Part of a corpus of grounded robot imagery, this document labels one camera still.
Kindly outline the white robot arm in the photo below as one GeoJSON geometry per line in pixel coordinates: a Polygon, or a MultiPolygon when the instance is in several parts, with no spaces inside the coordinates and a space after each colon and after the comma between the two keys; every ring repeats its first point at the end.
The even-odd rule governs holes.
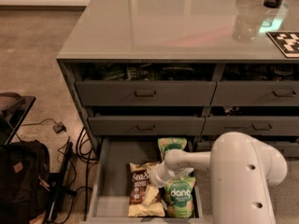
{"type": "Polygon", "coordinates": [[[213,224],[276,224],[268,188],[280,184],[288,172],[276,148],[244,133],[224,133],[206,152],[167,151],[149,169],[149,180],[162,188],[205,169],[210,172],[213,224]]]}

